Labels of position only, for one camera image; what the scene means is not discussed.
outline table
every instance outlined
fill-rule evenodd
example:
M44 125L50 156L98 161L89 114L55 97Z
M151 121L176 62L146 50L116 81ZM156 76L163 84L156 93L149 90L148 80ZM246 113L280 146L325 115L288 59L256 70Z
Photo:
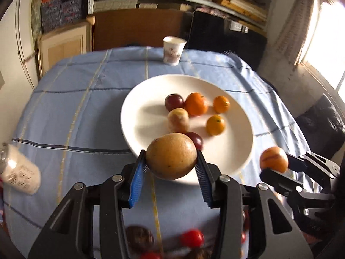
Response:
M28 196L6 186L6 220L11 238L26 256L44 223L62 197L78 181L102 183L135 161L120 128L120 110L128 92L149 77L186 74L216 84L246 111L254 131L252 160L236 176L256 185L259 156L278 145L299 155L307 142L277 94L237 55L185 50L177 66L163 64L163 49L126 47L78 55L58 62L39 82L25 107L13 143L41 170L38 192ZM311 180L294 175L313 189ZM94 210L94 249L99 258L98 212ZM153 231L157 248L178 248L177 237L199 228L212 243L219 211L203 202L198 186L146 175L139 202L124 210L126 225L141 224Z

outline tomato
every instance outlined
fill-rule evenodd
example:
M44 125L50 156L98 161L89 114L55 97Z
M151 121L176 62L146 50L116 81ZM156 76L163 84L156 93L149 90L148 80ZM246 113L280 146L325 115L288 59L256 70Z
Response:
M224 119L219 115L211 116L206 123L207 132L210 135L219 135L225 129Z
M260 168L270 168L280 173L287 171L289 161L287 155L282 148L277 146L270 147L263 151L260 156Z
M158 253L147 252L142 254L139 259L162 259L162 256Z
M241 243L242 244L244 244L244 242L246 241L246 239L247 239L247 234L246 234L246 232L242 232L242 237L241 237Z
M180 237L181 244L189 248L198 248L204 244L204 235L200 230L194 229L185 232Z
M216 113L225 113L229 107L229 99L227 99L225 96L217 96L213 101L213 109Z
M201 116L208 110L205 97L198 92L193 92L186 98L185 108L190 116Z
M248 231L250 228L250 222L249 222L249 211L248 209L244 210L245 218L243 221L243 230Z

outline white bowl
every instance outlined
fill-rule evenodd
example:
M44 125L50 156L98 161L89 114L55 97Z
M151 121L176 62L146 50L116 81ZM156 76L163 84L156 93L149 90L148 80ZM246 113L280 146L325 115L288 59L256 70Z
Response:
M204 140L202 151L206 162L219 167L222 174L238 173L250 160L253 146L251 123L242 107L227 92L196 77L186 75L162 75L149 78L134 87L125 98L121 109L121 128L125 140L138 156L146 150L152 140L169 133L165 98L172 93L184 99L192 92L201 93L209 104L208 112L190 121L190 131L196 132ZM213 100L225 96L230 108L220 114L225 120L225 130L218 136L210 136L206 131L206 121L215 114ZM198 184L195 169L176 181Z

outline wooden cabinet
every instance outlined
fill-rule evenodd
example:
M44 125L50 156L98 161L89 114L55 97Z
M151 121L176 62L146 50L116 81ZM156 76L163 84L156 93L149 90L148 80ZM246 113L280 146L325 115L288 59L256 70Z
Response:
M93 50L92 25L85 21L56 29L38 40L41 77L58 61Z
M95 13L94 49L130 45L163 47L164 37L183 37L184 15L185 12L174 9L144 8Z

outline white paper cup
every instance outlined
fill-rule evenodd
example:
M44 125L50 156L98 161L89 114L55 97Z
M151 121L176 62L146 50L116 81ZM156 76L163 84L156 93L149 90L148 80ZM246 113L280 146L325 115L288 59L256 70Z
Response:
M181 38L168 36L163 39L163 43L163 62L171 66L176 66L180 62L181 54L187 41Z

